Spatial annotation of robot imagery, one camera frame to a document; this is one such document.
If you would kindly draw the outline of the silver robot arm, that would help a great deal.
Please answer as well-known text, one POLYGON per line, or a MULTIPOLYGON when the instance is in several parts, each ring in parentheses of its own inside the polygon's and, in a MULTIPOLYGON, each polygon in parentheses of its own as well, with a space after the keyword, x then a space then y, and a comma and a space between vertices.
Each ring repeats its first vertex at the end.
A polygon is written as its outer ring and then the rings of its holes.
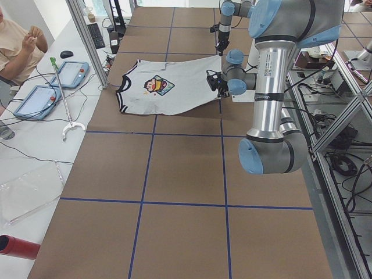
POLYGON ((218 32, 216 52, 223 56, 223 52, 229 45, 230 31, 232 29, 232 20, 234 16, 240 18, 250 18, 255 3, 252 1, 222 1, 219 5, 220 21, 210 28, 211 33, 218 32))
POLYGON ((307 157, 306 139, 283 108, 285 78, 303 48, 339 37, 343 1, 223 1, 216 50, 225 56, 220 77, 210 83, 231 95, 254 90, 252 128, 239 143, 239 160, 250 174, 290 173, 307 157), (228 50, 233 17, 249 19, 258 51, 257 72, 242 67, 243 53, 228 50))

